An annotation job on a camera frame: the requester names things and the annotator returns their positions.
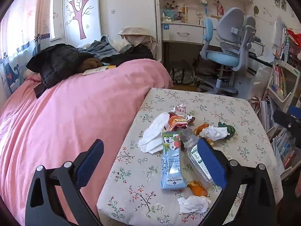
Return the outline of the white bookshelf with books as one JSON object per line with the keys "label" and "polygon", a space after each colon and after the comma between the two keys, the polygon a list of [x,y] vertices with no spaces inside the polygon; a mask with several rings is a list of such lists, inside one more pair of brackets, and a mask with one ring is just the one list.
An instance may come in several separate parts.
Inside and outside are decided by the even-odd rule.
{"label": "white bookshelf with books", "polygon": [[274,44],[272,47],[272,62],[270,77],[266,90],[261,98],[259,117],[270,140],[280,130],[280,125],[274,121],[276,110],[288,112],[300,80],[300,71],[292,64],[293,52],[300,49],[292,37],[293,31],[285,24],[274,24]]}

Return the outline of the orange peel front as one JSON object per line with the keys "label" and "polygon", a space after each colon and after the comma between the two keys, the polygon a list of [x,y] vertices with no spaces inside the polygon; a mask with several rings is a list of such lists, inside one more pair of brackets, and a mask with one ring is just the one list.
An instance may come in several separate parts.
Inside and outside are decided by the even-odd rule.
{"label": "orange peel front", "polygon": [[187,187],[191,189],[193,195],[195,196],[208,196],[207,190],[203,187],[199,181],[190,181]]}

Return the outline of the clear plastic bottle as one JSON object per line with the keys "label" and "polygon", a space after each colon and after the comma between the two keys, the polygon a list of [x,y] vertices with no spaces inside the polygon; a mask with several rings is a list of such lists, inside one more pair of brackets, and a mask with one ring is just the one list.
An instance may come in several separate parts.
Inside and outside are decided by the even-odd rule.
{"label": "clear plastic bottle", "polygon": [[193,165],[194,172],[198,176],[203,187],[209,188],[211,185],[213,185],[213,180],[200,154],[198,153],[199,137],[194,134],[190,127],[181,129],[180,132],[181,141],[184,144],[188,158]]}

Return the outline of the yellow booklet on bed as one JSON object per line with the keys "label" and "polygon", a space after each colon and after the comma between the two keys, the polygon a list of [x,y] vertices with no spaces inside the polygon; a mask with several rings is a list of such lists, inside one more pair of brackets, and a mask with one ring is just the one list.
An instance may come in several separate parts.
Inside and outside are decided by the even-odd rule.
{"label": "yellow booklet on bed", "polygon": [[114,68],[116,68],[115,65],[101,66],[101,67],[98,67],[98,68],[95,68],[95,69],[86,70],[82,75],[83,76],[93,75],[95,73],[100,73],[100,72],[103,72],[103,71],[106,71],[106,70],[109,70],[109,69],[114,69]]}

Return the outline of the white tissue front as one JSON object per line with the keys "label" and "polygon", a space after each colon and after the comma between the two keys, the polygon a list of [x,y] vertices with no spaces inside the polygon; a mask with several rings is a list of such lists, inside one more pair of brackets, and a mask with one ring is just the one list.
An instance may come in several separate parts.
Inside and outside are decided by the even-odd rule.
{"label": "white tissue front", "polygon": [[178,199],[180,213],[205,213],[211,203],[211,200],[205,196],[191,195],[187,199],[181,197]]}

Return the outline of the white desk with drawers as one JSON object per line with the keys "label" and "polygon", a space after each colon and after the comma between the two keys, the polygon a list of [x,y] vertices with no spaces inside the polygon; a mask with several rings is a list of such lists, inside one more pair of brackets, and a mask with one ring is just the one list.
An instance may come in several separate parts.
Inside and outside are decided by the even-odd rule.
{"label": "white desk with drawers", "polygon": [[161,40],[166,43],[203,45],[204,25],[210,19],[213,27],[232,7],[246,13],[252,0],[157,0],[157,15],[161,26]]}

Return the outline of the blue grey desk chair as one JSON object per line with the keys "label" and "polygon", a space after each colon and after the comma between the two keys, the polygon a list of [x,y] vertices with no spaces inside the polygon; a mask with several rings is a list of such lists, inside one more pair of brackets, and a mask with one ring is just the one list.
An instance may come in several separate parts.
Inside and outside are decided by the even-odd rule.
{"label": "blue grey desk chair", "polygon": [[249,50],[255,41],[256,21],[247,15],[245,16],[240,8],[229,9],[219,20],[216,31],[219,39],[222,40],[221,52],[209,50],[213,39],[213,22],[208,18],[204,21],[206,33],[203,35],[204,45],[199,55],[203,60],[213,61],[221,65],[217,80],[208,78],[202,79],[203,85],[200,90],[206,93],[225,95],[226,93],[237,94],[238,91],[222,82],[223,70],[225,67],[232,71],[246,71],[249,61]]}

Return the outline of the orange peel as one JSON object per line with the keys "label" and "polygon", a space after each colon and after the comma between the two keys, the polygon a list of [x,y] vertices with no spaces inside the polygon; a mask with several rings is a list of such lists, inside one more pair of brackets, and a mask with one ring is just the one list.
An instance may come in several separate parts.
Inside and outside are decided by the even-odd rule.
{"label": "orange peel", "polygon": [[200,125],[199,127],[197,127],[193,132],[194,132],[194,134],[195,134],[196,136],[198,136],[199,133],[200,133],[203,129],[207,128],[207,127],[209,127],[209,124],[204,123],[204,124]]}
{"label": "orange peel", "polygon": [[190,181],[187,187],[191,189],[193,195],[195,196],[208,196],[207,190],[203,187],[199,181]]}

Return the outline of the pink duvet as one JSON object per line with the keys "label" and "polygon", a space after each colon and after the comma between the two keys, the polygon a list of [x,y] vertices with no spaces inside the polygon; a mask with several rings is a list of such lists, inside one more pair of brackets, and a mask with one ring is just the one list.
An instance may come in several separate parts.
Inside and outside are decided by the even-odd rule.
{"label": "pink duvet", "polygon": [[150,59],[77,74],[36,97],[40,82],[39,75],[29,76],[1,109],[1,198],[21,225],[36,167],[60,167],[100,139],[104,155],[81,190],[96,212],[98,196],[147,93],[172,84],[162,63]]}

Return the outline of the red snack wrapper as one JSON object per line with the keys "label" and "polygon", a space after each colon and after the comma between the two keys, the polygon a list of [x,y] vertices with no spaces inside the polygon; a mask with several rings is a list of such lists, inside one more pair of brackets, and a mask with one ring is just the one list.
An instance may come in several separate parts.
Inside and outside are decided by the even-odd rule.
{"label": "red snack wrapper", "polygon": [[195,117],[187,114],[186,110],[187,106],[185,104],[180,104],[169,111],[169,119],[165,125],[165,130],[175,131],[177,128],[186,128],[188,127],[188,124],[193,123]]}

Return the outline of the black puffer jacket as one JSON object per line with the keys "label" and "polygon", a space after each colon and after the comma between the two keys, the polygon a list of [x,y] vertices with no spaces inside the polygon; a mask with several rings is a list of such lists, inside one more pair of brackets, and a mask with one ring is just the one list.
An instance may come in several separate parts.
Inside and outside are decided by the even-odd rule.
{"label": "black puffer jacket", "polygon": [[94,57],[72,45],[60,43],[33,56],[27,63],[27,69],[40,74],[43,85],[51,88],[78,73],[77,68],[89,58]]}

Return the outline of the green crumpled wrapper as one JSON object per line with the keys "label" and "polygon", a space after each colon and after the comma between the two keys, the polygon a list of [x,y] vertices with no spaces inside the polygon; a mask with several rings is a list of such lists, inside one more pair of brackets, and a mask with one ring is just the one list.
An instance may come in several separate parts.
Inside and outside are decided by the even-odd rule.
{"label": "green crumpled wrapper", "polygon": [[227,132],[228,132],[228,136],[226,136],[224,139],[225,140],[229,140],[230,138],[232,138],[235,135],[235,128],[231,125],[228,125],[226,123],[221,123],[220,121],[218,122],[218,127],[219,128],[227,128]]}

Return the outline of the whale pattern curtain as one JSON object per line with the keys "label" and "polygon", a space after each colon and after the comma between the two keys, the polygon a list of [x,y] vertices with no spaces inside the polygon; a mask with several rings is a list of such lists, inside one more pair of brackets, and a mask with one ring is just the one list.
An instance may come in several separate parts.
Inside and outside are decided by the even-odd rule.
{"label": "whale pattern curtain", "polygon": [[31,57],[50,46],[50,0],[14,0],[1,20],[1,81],[7,96]]}

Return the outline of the pile of clothes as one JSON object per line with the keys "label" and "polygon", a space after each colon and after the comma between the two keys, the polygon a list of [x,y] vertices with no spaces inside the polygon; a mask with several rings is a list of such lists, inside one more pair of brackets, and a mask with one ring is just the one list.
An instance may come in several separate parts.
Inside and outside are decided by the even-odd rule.
{"label": "pile of clothes", "polygon": [[144,27],[124,27],[118,38],[103,35],[100,40],[78,46],[80,52],[93,55],[104,65],[115,65],[135,59],[158,59],[157,39]]}

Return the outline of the blue milk carton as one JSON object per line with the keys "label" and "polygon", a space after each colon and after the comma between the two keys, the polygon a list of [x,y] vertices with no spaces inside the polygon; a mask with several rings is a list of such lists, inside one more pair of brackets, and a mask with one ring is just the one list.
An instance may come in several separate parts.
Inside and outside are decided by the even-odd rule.
{"label": "blue milk carton", "polygon": [[162,132],[161,188],[181,190],[187,185],[181,172],[181,136],[179,131]]}

